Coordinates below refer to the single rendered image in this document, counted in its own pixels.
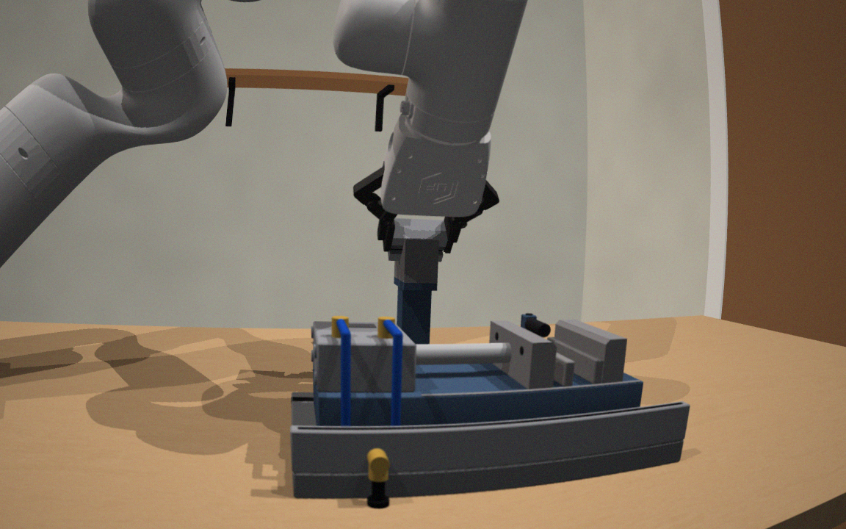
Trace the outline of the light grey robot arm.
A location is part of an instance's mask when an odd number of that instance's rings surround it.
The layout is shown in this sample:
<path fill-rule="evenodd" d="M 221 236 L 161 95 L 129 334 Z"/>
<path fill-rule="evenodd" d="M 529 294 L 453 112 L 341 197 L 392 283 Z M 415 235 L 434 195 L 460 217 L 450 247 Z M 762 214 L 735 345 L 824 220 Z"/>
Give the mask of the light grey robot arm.
<path fill-rule="evenodd" d="M 214 120 L 228 84 L 201 1 L 88 0 L 120 92 L 50 73 L 0 110 L 0 268 L 105 159 Z M 341 0 L 333 50 L 352 68 L 408 76 L 400 114 L 414 130 L 474 142 L 489 133 L 527 1 Z"/>

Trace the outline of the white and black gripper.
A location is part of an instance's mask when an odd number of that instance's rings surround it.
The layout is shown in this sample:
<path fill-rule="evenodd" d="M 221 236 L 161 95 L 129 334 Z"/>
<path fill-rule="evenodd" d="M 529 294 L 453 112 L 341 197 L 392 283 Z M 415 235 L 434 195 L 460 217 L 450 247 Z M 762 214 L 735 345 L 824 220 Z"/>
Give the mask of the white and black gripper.
<path fill-rule="evenodd" d="M 353 185 L 356 200 L 378 217 L 383 250 L 391 250 L 397 215 L 437 215 L 444 217 L 449 241 L 443 251 L 450 253 L 467 222 L 499 202 L 486 180 L 490 152 L 490 132 L 474 142 L 442 142 L 414 130 L 411 119 L 400 115 L 382 167 Z M 379 188 L 380 197 L 373 193 Z"/>

